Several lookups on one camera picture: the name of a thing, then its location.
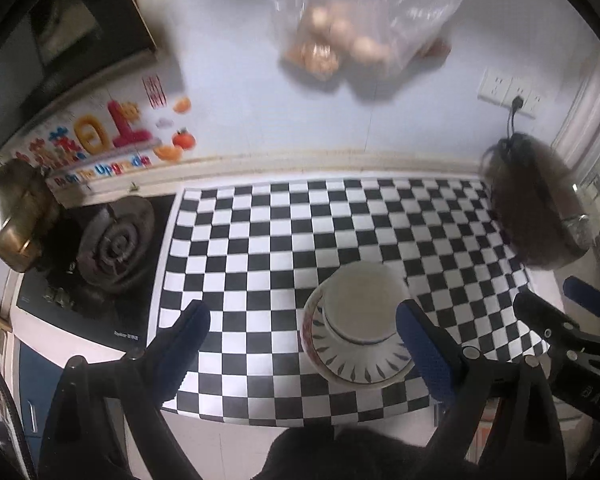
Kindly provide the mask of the plate with blue leaf rim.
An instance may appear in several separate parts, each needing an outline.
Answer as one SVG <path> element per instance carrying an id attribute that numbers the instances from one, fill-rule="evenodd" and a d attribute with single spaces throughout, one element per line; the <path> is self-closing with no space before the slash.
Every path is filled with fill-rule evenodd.
<path id="1" fill-rule="evenodd" d="M 312 328 L 318 361 L 309 361 L 328 382 L 351 389 L 381 389 L 403 382 L 414 370 L 414 362 L 397 334 L 370 346 L 357 346 L 337 336 L 327 323 L 324 292 Z"/>

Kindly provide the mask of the white plate pink flower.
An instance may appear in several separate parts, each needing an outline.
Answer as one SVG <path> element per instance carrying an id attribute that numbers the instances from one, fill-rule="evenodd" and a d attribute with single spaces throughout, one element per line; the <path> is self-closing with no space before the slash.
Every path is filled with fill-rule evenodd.
<path id="1" fill-rule="evenodd" d="M 316 364 L 318 361 L 318 355 L 313 342 L 313 315 L 317 308 L 317 303 L 322 299 L 322 297 L 322 286 L 318 285 L 317 288 L 311 292 L 311 295 L 306 300 L 302 310 L 302 322 L 300 325 L 302 348 L 304 353 L 308 356 L 309 360 L 313 364 Z"/>

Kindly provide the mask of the white bowl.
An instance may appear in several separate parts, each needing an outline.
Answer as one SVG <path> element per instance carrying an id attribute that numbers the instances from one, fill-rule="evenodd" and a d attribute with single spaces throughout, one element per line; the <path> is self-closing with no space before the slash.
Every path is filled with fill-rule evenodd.
<path id="1" fill-rule="evenodd" d="M 359 346 L 380 344 L 394 335 L 396 308 L 412 298 L 404 278 L 378 262 L 348 263 L 322 285 L 328 326 Z"/>

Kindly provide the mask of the black gas stove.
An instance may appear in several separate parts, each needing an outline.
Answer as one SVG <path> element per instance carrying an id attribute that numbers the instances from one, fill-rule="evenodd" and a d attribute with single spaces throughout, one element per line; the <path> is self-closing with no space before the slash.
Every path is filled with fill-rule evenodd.
<path id="1" fill-rule="evenodd" d="M 23 275 L 17 307 L 95 344 L 143 347 L 174 200 L 125 196 L 61 211 L 43 262 Z"/>

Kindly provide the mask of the dark rice cooker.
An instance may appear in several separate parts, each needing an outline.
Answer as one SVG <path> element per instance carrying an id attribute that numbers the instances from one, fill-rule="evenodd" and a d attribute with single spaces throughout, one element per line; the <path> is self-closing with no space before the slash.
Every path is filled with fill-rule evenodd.
<path id="1" fill-rule="evenodd" d="M 496 220 L 528 268 L 553 271 L 591 247 L 571 170 L 545 143 L 521 132 L 501 138 L 484 154 L 481 174 Z"/>

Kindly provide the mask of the black white checkered mat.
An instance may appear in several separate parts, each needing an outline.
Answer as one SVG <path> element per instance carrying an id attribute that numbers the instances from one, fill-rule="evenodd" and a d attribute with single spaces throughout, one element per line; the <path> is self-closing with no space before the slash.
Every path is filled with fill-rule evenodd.
<path id="1" fill-rule="evenodd" d="M 417 302 L 487 358 L 538 356 L 529 275 L 478 180 L 368 178 L 184 188 L 166 228 L 151 335 L 193 301 L 210 330 L 164 407 L 212 422 L 364 422 L 426 408 L 396 333 Z"/>

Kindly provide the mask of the brass kettle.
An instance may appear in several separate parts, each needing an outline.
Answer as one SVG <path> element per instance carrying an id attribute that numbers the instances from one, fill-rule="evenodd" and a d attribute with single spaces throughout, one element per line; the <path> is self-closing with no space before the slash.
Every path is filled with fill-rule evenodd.
<path id="1" fill-rule="evenodd" d="M 24 273 L 40 260 L 61 206 L 41 168 L 22 159 L 0 161 L 0 259 Z"/>

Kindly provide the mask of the black range hood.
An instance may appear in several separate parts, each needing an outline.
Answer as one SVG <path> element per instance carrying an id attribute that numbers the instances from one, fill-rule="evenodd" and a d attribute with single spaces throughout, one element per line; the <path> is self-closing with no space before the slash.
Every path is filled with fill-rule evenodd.
<path id="1" fill-rule="evenodd" d="M 156 50 L 135 0 L 0 0 L 0 149 Z"/>

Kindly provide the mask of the plastic bag of eggs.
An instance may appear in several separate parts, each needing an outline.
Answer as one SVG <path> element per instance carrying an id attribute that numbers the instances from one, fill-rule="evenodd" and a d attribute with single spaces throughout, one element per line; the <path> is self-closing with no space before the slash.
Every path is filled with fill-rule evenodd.
<path id="1" fill-rule="evenodd" d="M 463 0 L 268 0 L 284 61 L 329 80 L 353 62 L 381 77 L 447 54 L 443 33 Z"/>

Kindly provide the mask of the colourful wall sticker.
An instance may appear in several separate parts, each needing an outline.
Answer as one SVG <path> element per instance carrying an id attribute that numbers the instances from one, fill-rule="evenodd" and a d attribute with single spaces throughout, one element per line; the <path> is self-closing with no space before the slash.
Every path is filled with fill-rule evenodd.
<path id="1" fill-rule="evenodd" d="M 159 73 L 127 76 L 31 129 L 9 155 L 40 166 L 54 190 L 194 156 L 193 104 Z"/>

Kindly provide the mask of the white wall socket strip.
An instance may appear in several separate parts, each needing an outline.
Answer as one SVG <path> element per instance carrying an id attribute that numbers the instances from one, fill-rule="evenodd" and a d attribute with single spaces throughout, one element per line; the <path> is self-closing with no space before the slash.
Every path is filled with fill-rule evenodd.
<path id="1" fill-rule="evenodd" d="M 545 104 L 545 96 L 529 79 L 510 76 L 495 68 L 487 68 L 480 81 L 477 98 L 497 106 L 510 107 L 515 98 L 522 99 L 519 113 L 537 118 Z"/>

